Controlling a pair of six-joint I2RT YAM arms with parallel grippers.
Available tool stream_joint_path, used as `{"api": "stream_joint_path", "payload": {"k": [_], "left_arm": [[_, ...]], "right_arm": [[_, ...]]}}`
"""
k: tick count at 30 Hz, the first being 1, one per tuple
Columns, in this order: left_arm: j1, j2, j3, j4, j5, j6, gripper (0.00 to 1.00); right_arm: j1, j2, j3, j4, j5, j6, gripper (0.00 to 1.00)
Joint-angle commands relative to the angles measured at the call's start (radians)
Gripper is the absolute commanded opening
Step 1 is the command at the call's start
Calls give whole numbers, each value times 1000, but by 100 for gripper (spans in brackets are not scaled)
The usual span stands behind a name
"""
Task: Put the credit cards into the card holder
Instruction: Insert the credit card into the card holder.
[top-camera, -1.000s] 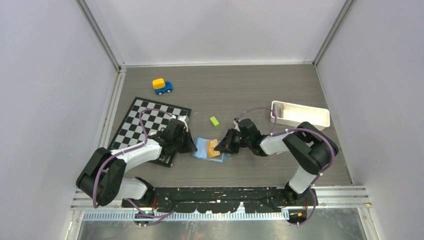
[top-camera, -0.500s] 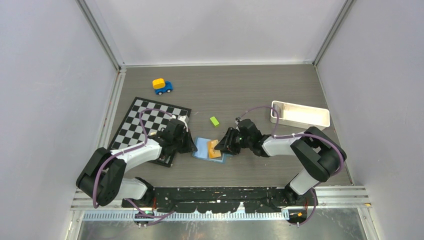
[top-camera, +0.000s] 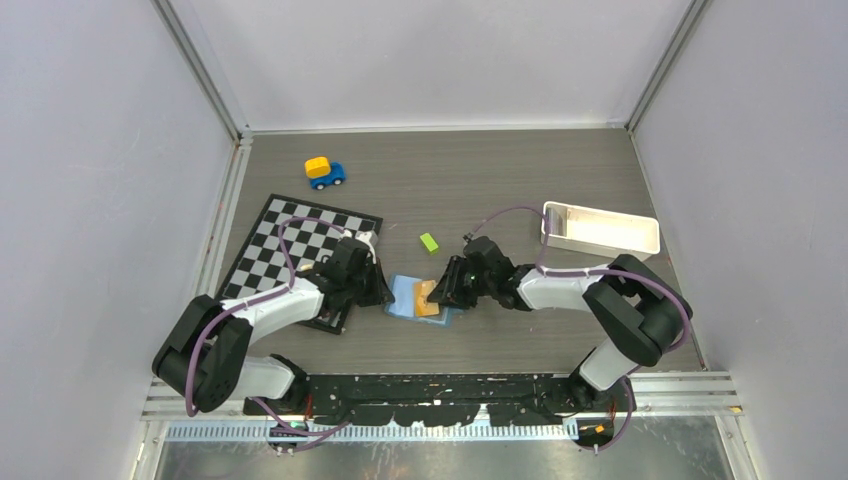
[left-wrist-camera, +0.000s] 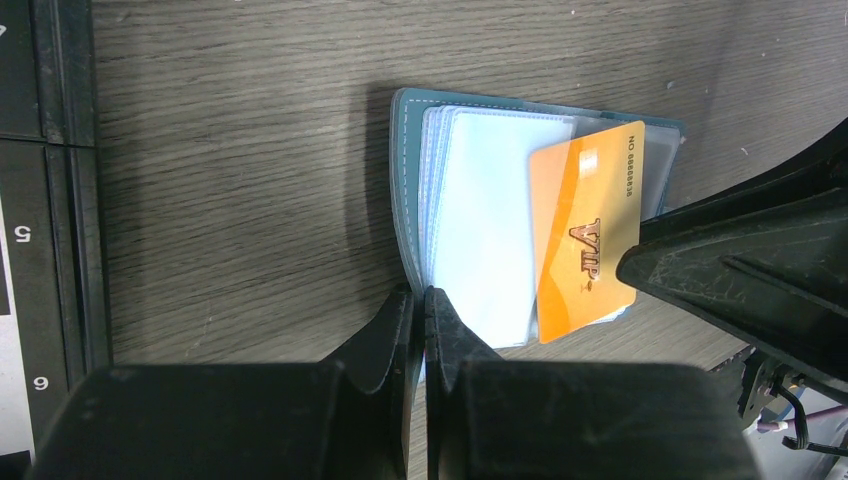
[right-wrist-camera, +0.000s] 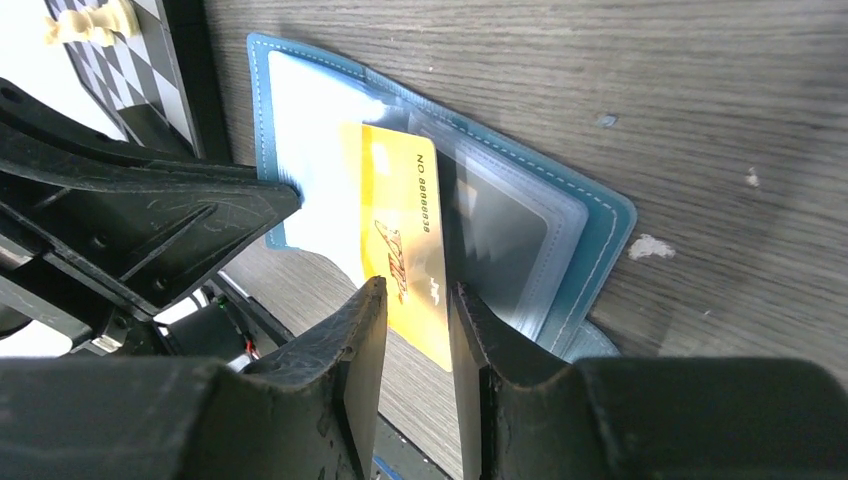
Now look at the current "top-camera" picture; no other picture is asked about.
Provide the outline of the orange VIP credit card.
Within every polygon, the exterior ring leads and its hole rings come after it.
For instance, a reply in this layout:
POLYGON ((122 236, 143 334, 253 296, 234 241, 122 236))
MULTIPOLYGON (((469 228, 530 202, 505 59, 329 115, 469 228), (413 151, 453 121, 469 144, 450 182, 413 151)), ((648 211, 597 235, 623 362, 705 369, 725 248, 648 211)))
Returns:
POLYGON ((436 286, 435 280, 421 280, 413 284, 414 314, 416 317, 435 317, 440 314, 440 305, 428 299, 436 286))

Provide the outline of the blue card holder wallet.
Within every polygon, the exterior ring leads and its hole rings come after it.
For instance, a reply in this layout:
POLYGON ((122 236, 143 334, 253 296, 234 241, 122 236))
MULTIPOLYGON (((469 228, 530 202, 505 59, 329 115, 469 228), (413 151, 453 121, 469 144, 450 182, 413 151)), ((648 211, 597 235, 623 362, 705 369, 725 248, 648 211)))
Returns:
POLYGON ((402 320, 448 327, 453 317, 463 313, 463 310, 429 302, 427 297, 435 286, 435 280, 393 274, 389 287, 394 301, 385 306, 385 313, 402 320))

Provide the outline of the stack of credit cards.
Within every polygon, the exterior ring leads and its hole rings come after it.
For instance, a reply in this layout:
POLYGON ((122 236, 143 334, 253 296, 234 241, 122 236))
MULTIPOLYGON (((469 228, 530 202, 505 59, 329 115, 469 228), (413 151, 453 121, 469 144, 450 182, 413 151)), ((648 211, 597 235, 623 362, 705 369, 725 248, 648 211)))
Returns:
POLYGON ((547 211, 549 234, 551 236, 564 237, 566 235, 566 220, 554 209, 547 211))

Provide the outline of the white plastic box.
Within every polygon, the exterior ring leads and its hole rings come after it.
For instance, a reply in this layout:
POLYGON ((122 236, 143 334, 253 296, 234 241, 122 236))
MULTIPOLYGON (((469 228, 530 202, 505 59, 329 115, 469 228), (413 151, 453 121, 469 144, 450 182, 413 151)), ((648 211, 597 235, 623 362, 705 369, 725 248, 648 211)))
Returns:
POLYGON ((630 254, 644 261, 661 251, 659 222, 651 217, 547 201, 540 241, 551 248, 615 258, 630 254), (557 210, 566 220, 566 235, 551 236, 547 211, 557 210))

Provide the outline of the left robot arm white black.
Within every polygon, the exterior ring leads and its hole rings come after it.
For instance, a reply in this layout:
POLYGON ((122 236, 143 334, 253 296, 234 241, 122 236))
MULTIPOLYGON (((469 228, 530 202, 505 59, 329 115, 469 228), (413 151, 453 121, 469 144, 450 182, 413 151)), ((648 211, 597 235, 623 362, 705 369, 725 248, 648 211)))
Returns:
POLYGON ((195 297, 154 356, 153 374, 183 396, 189 415, 249 397, 268 399, 284 414, 298 412, 307 398, 299 368, 280 356, 251 357, 248 350, 295 323, 393 302, 376 244, 373 231, 344 236, 289 284, 234 300, 195 297))

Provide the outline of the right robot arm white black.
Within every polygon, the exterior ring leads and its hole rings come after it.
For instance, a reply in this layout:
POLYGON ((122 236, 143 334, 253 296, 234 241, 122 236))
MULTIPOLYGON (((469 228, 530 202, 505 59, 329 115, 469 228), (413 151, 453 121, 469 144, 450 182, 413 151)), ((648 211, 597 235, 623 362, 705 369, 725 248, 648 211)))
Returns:
POLYGON ((493 240, 480 236, 450 258, 427 300, 468 310, 482 297, 507 310, 594 315, 607 338, 576 368, 570 385, 574 403, 589 411, 610 398, 620 379, 656 365, 691 334, 691 306, 631 254, 598 267, 550 269, 515 264, 493 240))

